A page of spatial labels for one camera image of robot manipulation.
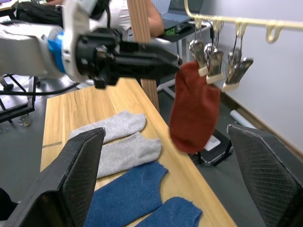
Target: white shirt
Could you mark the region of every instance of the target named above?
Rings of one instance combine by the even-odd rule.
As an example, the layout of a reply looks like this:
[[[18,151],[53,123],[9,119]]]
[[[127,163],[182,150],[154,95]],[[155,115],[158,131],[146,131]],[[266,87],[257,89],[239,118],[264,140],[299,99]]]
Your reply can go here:
[[[111,0],[109,3],[109,11],[110,27],[128,31],[131,27],[131,21],[128,12],[127,0]],[[97,27],[107,27],[107,13],[104,11],[102,17],[98,21],[90,19],[89,27],[91,31]]]

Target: red sock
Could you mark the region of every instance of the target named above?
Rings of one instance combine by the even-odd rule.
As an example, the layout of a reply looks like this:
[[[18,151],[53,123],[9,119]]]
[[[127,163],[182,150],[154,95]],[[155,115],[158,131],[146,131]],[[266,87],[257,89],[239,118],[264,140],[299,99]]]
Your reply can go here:
[[[170,136],[183,152],[201,151],[214,132],[220,109],[220,90],[207,85],[196,61],[176,74],[176,97],[170,114]]]

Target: wooden pole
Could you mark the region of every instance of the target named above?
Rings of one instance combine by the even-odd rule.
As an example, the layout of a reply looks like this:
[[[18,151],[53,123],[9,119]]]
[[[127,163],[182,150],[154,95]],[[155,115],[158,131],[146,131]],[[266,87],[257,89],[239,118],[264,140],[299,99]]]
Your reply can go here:
[[[131,26],[135,42],[149,43],[151,42],[151,34],[148,25],[148,17],[145,0],[127,0]],[[151,100],[153,105],[159,111],[159,100],[157,93],[157,85],[155,80],[142,79],[141,85]]]

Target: gray floor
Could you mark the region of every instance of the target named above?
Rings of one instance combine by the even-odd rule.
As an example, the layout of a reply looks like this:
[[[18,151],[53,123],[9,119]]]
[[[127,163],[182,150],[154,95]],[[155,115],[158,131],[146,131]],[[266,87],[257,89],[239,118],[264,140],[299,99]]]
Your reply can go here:
[[[18,81],[26,84],[27,78],[18,77]],[[57,90],[68,85],[70,83],[66,79],[43,80],[41,90]],[[7,107],[24,101],[19,96],[1,98]],[[37,97],[36,110],[30,114],[32,121],[27,128],[18,125],[17,119],[13,120],[13,125],[8,122],[0,123],[0,187],[14,201],[22,199],[26,189],[39,174],[46,100],[47,97]],[[159,93],[159,103],[160,113],[168,123],[173,99],[162,91]],[[234,123],[229,112],[226,106],[220,106],[217,130],[226,136],[227,125]],[[246,190],[235,154],[216,167],[197,168],[238,226],[265,226]]]

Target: person's arm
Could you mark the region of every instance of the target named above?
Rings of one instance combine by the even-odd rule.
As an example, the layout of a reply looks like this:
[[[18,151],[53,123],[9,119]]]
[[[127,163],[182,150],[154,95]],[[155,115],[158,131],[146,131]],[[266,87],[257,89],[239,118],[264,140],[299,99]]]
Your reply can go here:
[[[146,0],[148,23],[152,37],[158,37],[164,33],[164,24],[160,13],[152,3],[152,0]]]
[[[63,0],[53,0],[46,3],[46,5],[62,5]]]

